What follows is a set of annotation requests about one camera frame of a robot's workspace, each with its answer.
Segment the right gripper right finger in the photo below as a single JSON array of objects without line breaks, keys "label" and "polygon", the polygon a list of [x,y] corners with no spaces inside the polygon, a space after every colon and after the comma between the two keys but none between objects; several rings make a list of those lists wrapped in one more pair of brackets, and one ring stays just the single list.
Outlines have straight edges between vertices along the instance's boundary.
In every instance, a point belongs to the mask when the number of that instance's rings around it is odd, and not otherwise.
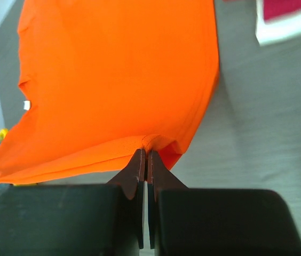
[{"label": "right gripper right finger", "polygon": [[301,237],[277,192],[188,188],[156,151],[147,164],[149,237],[156,255],[301,255]]}]

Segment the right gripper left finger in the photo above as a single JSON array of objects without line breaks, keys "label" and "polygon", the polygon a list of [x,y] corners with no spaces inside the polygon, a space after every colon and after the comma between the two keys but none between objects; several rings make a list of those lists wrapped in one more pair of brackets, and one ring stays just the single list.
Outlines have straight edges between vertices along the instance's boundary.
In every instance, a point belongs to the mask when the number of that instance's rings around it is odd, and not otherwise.
[{"label": "right gripper left finger", "polygon": [[138,255],[146,153],[105,184],[16,186],[0,192],[0,255]]}]

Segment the orange t shirt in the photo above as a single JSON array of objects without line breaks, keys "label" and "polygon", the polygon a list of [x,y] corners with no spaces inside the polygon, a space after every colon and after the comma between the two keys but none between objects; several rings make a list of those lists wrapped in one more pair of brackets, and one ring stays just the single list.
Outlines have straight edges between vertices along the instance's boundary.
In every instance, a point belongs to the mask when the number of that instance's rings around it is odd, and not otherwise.
[{"label": "orange t shirt", "polygon": [[187,151],[219,75],[213,1],[25,1],[18,34],[30,107],[0,144],[2,183]]}]

